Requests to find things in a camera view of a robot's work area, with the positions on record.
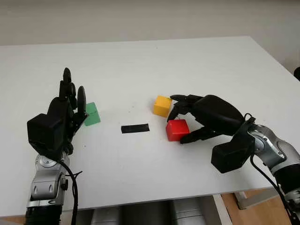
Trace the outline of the black three-fingered left robot hand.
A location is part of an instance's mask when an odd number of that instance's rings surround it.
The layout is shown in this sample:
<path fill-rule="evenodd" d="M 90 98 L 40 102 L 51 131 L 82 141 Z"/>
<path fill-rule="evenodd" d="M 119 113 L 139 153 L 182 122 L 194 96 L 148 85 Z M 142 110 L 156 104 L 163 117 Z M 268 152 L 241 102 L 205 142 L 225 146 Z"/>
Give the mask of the black three-fingered left robot hand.
<path fill-rule="evenodd" d="M 51 101 L 47 114 L 61 120 L 60 149 L 71 155 L 74 149 L 71 143 L 72 139 L 88 114 L 86 112 L 85 89 L 83 86 L 78 89 L 75 88 L 69 68 L 64 69 L 63 80 L 60 81 L 59 96 Z"/>

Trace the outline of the black three-fingered right robot hand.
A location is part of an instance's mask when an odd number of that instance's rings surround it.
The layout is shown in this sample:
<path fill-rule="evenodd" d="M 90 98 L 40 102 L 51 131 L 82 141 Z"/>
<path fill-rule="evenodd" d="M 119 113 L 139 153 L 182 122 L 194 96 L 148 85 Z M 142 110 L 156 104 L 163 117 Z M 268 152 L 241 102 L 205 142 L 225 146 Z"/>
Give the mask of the black three-fingered right robot hand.
<path fill-rule="evenodd" d="M 190 113 L 202 128 L 180 139 L 181 144 L 207 140 L 220 135 L 233 136 L 245 122 L 244 116 L 233 105 L 214 96 L 172 95 L 173 105 L 167 120 L 174 120 L 179 114 Z"/>

